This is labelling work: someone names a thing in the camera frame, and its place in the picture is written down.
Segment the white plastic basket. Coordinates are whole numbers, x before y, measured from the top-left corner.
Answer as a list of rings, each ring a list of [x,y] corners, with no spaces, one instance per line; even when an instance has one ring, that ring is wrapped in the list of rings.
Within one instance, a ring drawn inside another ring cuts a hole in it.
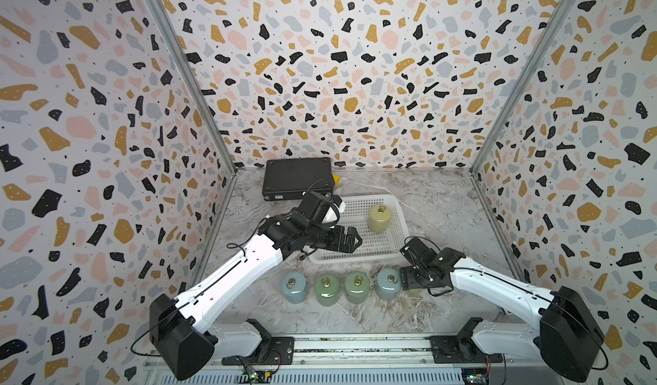
[[[407,222],[399,200],[391,194],[344,197],[345,211],[340,214],[339,225],[354,227],[363,239],[363,244],[354,253],[336,253],[319,250],[310,256],[317,265],[336,265],[396,259],[401,256],[400,248],[410,236]],[[375,233],[368,220],[373,207],[385,205],[391,213],[388,227]]]

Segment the yellow-green tea canister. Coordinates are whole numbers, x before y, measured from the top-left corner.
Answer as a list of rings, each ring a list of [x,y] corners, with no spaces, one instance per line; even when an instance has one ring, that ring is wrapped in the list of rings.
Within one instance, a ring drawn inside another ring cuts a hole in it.
[[[387,205],[380,204],[371,207],[368,217],[368,227],[373,233],[384,233],[391,222],[393,210]]]

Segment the blue tea canister front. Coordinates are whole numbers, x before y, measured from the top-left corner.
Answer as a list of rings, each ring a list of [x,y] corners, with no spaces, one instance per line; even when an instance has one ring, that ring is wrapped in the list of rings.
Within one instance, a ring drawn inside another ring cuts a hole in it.
[[[393,268],[381,269],[375,280],[375,293],[383,301],[392,301],[401,290],[400,272]]]

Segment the blue tea canister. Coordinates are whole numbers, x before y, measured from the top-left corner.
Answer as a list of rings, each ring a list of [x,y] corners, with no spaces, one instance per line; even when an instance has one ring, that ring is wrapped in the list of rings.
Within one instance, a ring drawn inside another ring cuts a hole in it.
[[[280,289],[285,300],[291,304],[304,302],[309,293],[306,277],[297,270],[289,271],[282,277]]]
[[[381,269],[375,280],[375,293],[383,301],[392,301],[401,290],[400,272],[393,268]]]

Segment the green tea canister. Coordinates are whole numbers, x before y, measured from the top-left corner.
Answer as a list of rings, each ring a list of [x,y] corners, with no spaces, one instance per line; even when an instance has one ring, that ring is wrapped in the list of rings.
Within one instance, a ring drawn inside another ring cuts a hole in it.
[[[314,294],[321,306],[333,306],[340,299],[340,282],[331,274],[320,275],[314,282]]]
[[[371,291],[371,280],[361,271],[350,273],[344,282],[347,300],[355,305],[364,303]]]

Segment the blue tea canister back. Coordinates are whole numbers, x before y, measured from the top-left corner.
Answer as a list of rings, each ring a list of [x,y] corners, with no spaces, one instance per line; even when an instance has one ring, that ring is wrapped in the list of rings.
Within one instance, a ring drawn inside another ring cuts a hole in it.
[[[280,289],[285,300],[291,304],[304,302],[309,293],[306,277],[297,270],[289,271],[282,277]]]

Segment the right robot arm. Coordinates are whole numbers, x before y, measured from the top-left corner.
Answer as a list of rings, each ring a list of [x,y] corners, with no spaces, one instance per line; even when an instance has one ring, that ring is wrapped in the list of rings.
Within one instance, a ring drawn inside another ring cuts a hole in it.
[[[493,364],[509,356],[544,362],[556,374],[583,383],[606,355],[604,335],[582,297],[520,282],[452,248],[409,237],[400,249],[409,266],[400,269],[404,291],[424,289],[438,298],[455,290],[474,294],[518,318],[496,323],[470,318],[455,335],[429,339],[437,364]]]

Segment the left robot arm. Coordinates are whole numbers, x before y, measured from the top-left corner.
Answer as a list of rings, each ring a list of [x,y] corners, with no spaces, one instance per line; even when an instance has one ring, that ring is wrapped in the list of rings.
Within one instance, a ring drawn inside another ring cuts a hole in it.
[[[237,253],[205,280],[176,297],[162,294],[150,305],[151,344],[179,381],[215,359],[263,364],[276,346],[255,319],[217,326],[223,311],[261,275],[305,248],[354,253],[363,243],[354,227],[339,224],[346,204],[338,195],[308,191],[299,206],[265,217]]]

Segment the black briefcase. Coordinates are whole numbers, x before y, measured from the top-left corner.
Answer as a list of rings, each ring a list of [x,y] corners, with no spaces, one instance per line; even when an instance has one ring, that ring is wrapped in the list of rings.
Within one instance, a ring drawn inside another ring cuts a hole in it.
[[[265,201],[301,200],[308,191],[332,193],[334,188],[328,157],[274,159],[265,165]]]

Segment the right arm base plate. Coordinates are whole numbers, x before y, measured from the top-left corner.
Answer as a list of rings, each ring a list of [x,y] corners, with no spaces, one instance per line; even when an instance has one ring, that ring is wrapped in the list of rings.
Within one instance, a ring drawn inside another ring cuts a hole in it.
[[[435,364],[502,363],[501,354],[484,354],[470,339],[460,340],[456,335],[433,335],[429,345]]]

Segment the aluminium front rail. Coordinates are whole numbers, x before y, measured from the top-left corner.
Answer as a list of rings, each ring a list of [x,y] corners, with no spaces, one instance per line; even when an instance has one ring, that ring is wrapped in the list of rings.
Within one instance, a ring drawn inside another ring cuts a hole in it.
[[[544,363],[505,355],[468,362],[444,334],[291,335],[266,364],[210,361],[188,384],[564,384]]]

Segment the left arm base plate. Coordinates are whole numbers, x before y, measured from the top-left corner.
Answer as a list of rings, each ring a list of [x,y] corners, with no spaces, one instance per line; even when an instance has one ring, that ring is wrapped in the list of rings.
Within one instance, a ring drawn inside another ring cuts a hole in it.
[[[272,337],[270,340],[262,340],[256,350],[246,357],[234,356],[222,359],[222,365],[290,365],[294,358],[294,345],[295,339],[292,336]]]

